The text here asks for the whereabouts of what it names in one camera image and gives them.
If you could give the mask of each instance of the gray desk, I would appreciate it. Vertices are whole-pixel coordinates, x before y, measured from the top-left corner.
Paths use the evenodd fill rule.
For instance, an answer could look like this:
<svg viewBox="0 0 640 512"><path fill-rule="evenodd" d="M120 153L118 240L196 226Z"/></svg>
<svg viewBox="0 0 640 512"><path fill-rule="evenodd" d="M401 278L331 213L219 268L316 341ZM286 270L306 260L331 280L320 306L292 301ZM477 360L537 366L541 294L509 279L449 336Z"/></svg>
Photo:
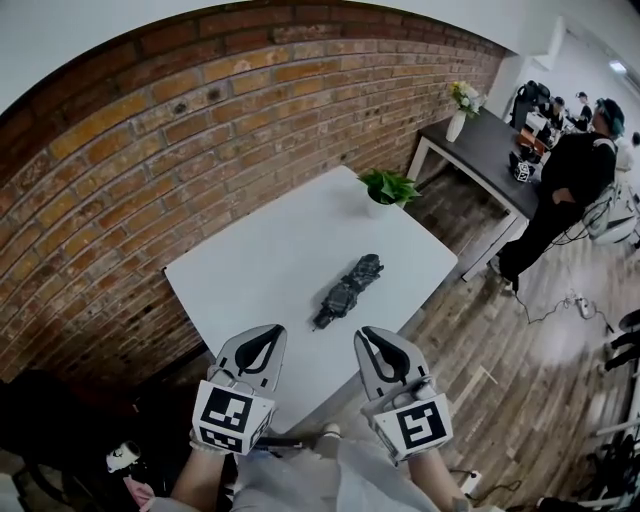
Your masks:
<svg viewBox="0 0 640 512"><path fill-rule="evenodd" d="M434 150L466 173L494 196L509 215L463 264L463 279L468 281L504 245L524 229L538 207L538 197L531 183L516 181L509 172L509 153L516 149L518 133L508 124L482 109L479 116L465 121L455 142L445 138L449 119L420 130L420 143L407 177L416 179L429 149Z"/></svg>

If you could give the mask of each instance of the black pants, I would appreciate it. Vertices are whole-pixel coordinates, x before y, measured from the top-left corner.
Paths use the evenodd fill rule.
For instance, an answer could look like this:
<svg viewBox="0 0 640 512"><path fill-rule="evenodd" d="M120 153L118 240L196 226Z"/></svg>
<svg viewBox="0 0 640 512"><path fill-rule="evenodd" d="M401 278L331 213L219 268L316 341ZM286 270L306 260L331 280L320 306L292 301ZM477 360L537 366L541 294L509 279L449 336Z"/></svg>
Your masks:
<svg viewBox="0 0 640 512"><path fill-rule="evenodd" d="M633 345L633 347L618 357L614 357L611 361L607 361L604 365L607 371L613 370L618 366L628 363L632 359L638 359L640 357L640 332L623 334L611 343L611 347L614 349L620 348L623 345Z"/></svg>
<svg viewBox="0 0 640 512"><path fill-rule="evenodd" d="M500 272L510 281L533 265L553 240L582 218L574 203L555 204L550 192L541 192L538 209L522 236L500 252Z"/></svg>

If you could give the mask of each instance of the dark countertop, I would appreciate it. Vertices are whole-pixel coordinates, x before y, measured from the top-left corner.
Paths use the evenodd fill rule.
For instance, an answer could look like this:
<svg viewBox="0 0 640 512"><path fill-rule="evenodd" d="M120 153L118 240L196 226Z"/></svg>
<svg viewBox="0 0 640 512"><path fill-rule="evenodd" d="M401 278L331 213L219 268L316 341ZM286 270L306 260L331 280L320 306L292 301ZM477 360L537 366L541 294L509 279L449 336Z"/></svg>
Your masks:
<svg viewBox="0 0 640 512"><path fill-rule="evenodd" d="M445 138L449 119L426 126L420 135L456 158L484 181L527 219L538 207L538 196L532 183L521 183L509 172L509 153L516 149L518 132L486 109L471 119L455 142Z"/></svg>

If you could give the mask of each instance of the potted plant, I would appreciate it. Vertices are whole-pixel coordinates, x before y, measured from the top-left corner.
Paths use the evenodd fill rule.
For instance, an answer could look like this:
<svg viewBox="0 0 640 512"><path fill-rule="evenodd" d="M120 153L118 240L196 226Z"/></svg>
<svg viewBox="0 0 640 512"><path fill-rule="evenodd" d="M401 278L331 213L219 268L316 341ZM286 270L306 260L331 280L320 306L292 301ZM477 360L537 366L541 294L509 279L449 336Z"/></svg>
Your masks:
<svg viewBox="0 0 640 512"><path fill-rule="evenodd" d="M451 97L458 105L458 110L449 122L446 139L449 142L455 142L462 131L465 118L478 115L485 98L467 82L453 82Z"/></svg>
<svg viewBox="0 0 640 512"><path fill-rule="evenodd" d="M420 194L414 188L414 181L390 171L371 169L360 181L367 186L371 201L367 208L372 217L378 217L389 209L389 205L406 204Z"/></svg>

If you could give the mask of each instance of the red brick wall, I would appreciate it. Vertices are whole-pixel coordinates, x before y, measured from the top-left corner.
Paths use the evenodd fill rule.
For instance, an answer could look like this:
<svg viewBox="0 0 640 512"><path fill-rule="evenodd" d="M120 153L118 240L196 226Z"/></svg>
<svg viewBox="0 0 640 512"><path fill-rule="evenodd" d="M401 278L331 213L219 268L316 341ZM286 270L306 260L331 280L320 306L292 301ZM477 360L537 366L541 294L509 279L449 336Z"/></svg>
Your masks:
<svg viewBox="0 0 640 512"><path fill-rule="evenodd" d="M503 49L406 13L260 2L137 30L0 118L0 377L126 387L200 338L162 268L341 163L404 171Z"/></svg>

